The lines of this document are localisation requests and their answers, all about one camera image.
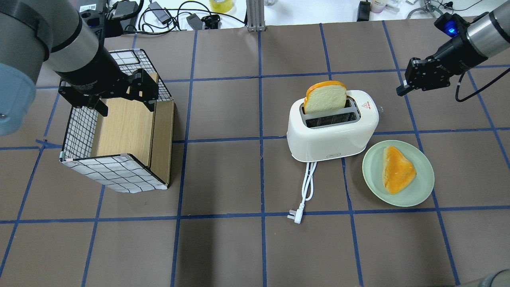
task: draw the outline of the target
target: toaster power cord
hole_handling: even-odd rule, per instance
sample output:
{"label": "toaster power cord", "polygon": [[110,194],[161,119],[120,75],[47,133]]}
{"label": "toaster power cord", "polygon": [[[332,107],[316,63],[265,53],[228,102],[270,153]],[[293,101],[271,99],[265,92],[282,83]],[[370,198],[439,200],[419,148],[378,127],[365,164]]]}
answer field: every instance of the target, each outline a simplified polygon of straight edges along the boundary
{"label": "toaster power cord", "polygon": [[[294,223],[301,224],[301,219],[303,218],[304,212],[304,203],[310,199],[314,195],[314,171],[315,167],[317,167],[317,162],[307,162],[307,170],[304,173],[303,186],[301,188],[301,196],[303,200],[299,204],[299,208],[297,210],[289,210],[289,215],[287,218],[294,220]],[[310,195],[307,197],[308,189],[310,188]]]}

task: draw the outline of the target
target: plate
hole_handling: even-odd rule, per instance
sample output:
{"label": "plate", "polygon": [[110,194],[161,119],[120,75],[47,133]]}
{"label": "plate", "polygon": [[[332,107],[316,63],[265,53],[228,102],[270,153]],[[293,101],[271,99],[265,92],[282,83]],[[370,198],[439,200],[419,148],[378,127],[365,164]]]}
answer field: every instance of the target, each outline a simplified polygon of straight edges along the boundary
{"label": "plate", "polygon": [[[383,154],[388,146],[394,146],[416,169],[416,177],[403,190],[389,194],[383,185]],[[399,140],[385,140],[372,146],[363,158],[363,177],[370,190],[381,200],[401,207],[415,206],[425,201],[434,188],[434,170],[428,158],[417,148]]]}

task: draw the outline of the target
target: bread slice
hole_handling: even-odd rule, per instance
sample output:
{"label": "bread slice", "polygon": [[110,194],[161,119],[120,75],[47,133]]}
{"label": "bread slice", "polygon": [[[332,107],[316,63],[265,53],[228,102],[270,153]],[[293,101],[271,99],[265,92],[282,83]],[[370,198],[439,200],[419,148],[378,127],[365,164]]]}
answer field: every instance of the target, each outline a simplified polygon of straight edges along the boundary
{"label": "bread slice", "polygon": [[394,146],[384,149],[382,162],[382,182],[389,194],[397,194],[416,177],[416,169]]}
{"label": "bread slice", "polygon": [[316,113],[345,107],[347,87],[339,81],[325,81],[311,86],[304,98],[304,113]]}

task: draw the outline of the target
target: wooden board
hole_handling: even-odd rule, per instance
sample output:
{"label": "wooden board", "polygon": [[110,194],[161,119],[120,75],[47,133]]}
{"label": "wooden board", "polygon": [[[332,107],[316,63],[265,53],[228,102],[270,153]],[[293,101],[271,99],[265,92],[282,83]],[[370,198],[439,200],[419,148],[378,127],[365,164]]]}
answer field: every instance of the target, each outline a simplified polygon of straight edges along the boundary
{"label": "wooden board", "polygon": [[152,136],[150,170],[165,183],[170,183],[172,154],[173,101],[157,102]]}
{"label": "wooden board", "polygon": [[[158,74],[150,76],[158,82]],[[107,99],[108,116],[98,116],[92,156],[129,153],[150,166],[154,115],[138,101]]]}

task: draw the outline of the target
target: white toaster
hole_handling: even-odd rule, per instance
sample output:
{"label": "white toaster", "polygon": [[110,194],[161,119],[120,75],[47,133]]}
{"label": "white toaster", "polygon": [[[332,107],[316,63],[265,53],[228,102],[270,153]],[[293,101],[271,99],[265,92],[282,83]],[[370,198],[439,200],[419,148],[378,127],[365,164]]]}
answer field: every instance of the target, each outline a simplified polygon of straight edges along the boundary
{"label": "white toaster", "polygon": [[372,98],[360,90],[347,91],[345,107],[305,114],[304,99],[289,114],[287,142],[292,156],[302,162],[346,157],[362,152],[379,123]]}

